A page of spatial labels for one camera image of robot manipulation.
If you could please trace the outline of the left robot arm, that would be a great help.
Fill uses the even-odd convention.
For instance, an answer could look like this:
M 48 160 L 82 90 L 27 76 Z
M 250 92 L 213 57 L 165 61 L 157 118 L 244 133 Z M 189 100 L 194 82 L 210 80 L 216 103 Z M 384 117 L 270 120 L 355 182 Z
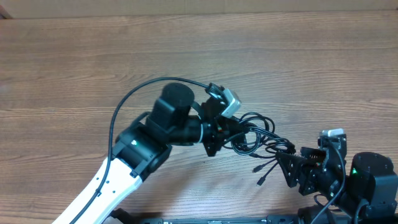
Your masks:
M 198 104 L 187 83 L 173 79 L 152 111 L 141 114 L 111 141 L 96 175 L 56 223 L 103 223 L 169 158 L 173 146 L 203 144 L 213 157 L 234 138 L 244 141 L 248 129 L 234 117 L 241 107 L 237 94 L 210 83 L 204 87 L 210 97 Z

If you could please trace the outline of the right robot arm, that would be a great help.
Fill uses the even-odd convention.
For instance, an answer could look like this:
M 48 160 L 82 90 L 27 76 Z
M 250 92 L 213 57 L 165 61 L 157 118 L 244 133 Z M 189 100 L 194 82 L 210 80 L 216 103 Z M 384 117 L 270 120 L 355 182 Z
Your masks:
M 318 147 L 302 147 L 300 155 L 279 151 L 276 159 L 287 185 L 303 196 L 320 193 L 326 205 L 304 208 L 302 223 L 335 222 L 329 206 L 349 216 L 350 223 L 397 223 L 397 174 L 393 162 L 375 152 L 354 155 L 346 169 L 347 137 L 342 129 L 324 130 Z

